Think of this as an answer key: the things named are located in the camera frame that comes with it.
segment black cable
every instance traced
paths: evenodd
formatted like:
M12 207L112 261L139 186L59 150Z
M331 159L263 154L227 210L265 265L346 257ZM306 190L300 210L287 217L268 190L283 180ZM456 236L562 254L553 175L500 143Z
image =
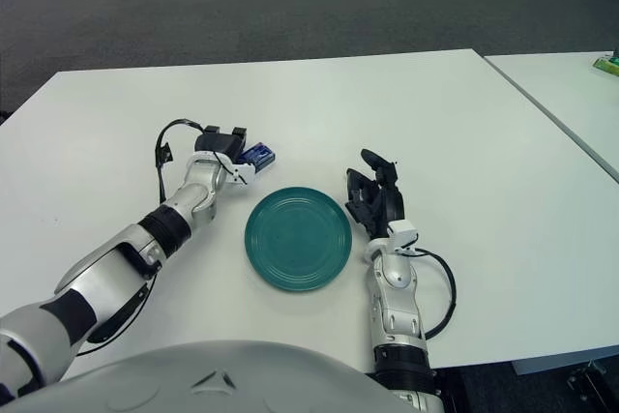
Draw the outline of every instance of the black cable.
M169 150L169 145L166 144L165 146L162 146L163 136L167 130L177 125L189 126L199 130L201 133L204 133L204 130L198 123L188 120L187 118L180 118L169 122L159 133L157 143L155 144L155 168L157 169L157 176L159 177L159 203L165 202L165 185L163 184L162 167L164 163L172 160L172 153Z
M437 255L436 253L427 251L425 249L417 248L417 250L420 251L421 253L415 254L415 255L411 254L407 256L431 256L432 258L434 258L443 267L443 270L445 271L445 274L447 275L447 280L449 281L450 292L452 294L452 301L449 304L449 308L445 312L445 316L443 316L443 319L432 329L430 329L429 331L426 331L426 340L430 340L436 335L440 334L440 332L443 331L443 329L445 329L445 326L447 326L449 321L452 319L452 315L454 314L454 310L456 309L456 297L457 297L456 279L454 278L454 273L452 273L452 269L449 267L447 262L440 255Z
M139 314L142 313L142 310L144 310L144 307L146 306L146 302L148 302L148 298L153 293L153 287L155 287L155 282L156 281L157 281L157 275L155 275L155 277L153 278L153 281L151 282L151 286L148 289L148 294L146 294L146 297L144 297L144 301L142 302L142 305L140 305L139 309L137 309L137 311L133 315L133 318L131 319L131 321L129 323L127 323L127 325L122 330L120 330L120 332L116 333L116 335L112 339L107 340L106 342L104 342L104 343L102 343L100 345L97 345L95 348L91 348L90 350L86 350L84 352L79 352L75 356L76 357L82 357L84 355L90 355L91 353L97 352L97 351L101 350L102 348L106 348L108 345L110 345L115 340L120 338L123 335L123 333L125 333L125 331L127 331L131 327L131 325L135 322L135 320L137 319Z

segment teal plate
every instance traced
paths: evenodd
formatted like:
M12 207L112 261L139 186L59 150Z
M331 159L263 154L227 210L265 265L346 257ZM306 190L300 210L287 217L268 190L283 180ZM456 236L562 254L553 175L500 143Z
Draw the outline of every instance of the teal plate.
M245 228L251 265L285 290L322 287L346 264L350 223L331 197L314 189L287 188L263 198Z

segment white desk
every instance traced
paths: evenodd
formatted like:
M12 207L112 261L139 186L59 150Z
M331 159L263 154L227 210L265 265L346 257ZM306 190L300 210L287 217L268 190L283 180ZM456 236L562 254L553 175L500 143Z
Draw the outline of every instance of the white desk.
M593 68L604 52L486 59L619 182L619 77Z
M70 374L202 339L288 342L370 369L361 227L342 273L304 294L265 283L243 243L274 190L309 186L343 205L362 147L398 161L420 246L457 278L454 319L429 343L434 367L619 343L619 188L472 50L57 74L0 128L0 313L46 298L73 262L157 206L155 138L178 117L245 126L278 159L221 196L134 327ZM169 190L194 138L170 134ZM447 286L433 267L418 272L429 328Z

